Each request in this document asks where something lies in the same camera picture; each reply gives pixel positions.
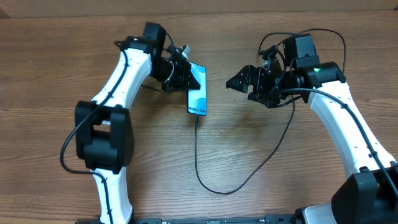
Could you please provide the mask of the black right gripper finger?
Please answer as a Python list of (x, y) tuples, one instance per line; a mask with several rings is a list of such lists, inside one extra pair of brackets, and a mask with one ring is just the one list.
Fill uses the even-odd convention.
[(255, 92), (251, 92), (250, 94), (248, 94), (248, 100), (258, 102), (267, 108), (274, 107), (274, 102), (269, 96), (258, 94)]
[(247, 93), (249, 85), (257, 86), (260, 68), (253, 65), (245, 65), (235, 76), (226, 82), (226, 88), (231, 88), (242, 93)]

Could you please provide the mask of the Samsung Galaxy S24+ smartphone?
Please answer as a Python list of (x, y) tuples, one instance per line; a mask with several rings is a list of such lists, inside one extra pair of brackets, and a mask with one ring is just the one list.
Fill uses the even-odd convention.
[(199, 82), (199, 90), (188, 90), (187, 112), (199, 116), (206, 116), (206, 68), (191, 62), (193, 77)]

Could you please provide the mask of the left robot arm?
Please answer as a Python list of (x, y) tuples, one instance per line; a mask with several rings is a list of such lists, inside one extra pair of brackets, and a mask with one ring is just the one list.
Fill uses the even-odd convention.
[(206, 115), (206, 69), (189, 62), (189, 46), (165, 47), (168, 37), (160, 24), (148, 22), (141, 36), (117, 41), (119, 61), (108, 82), (75, 107), (76, 154), (95, 178), (101, 204), (96, 223), (134, 221), (126, 177), (134, 153), (129, 110), (147, 77), (160, 82), (162, 91), (187, 92), (188, 113)]

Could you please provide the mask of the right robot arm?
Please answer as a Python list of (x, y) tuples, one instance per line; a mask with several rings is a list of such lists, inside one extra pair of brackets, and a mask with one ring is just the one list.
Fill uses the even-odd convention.
[(247, 65), (226, 87), (268, 108), (303, 100), (321, 119), (345, 170), (331, 200), (269, 215), (267, 223), (396, 223), (397, 161), (373, 135), (353, 100), (344, 68), (321, 62), (309, 31), (289, 33), (260, 50), (261, 67)]

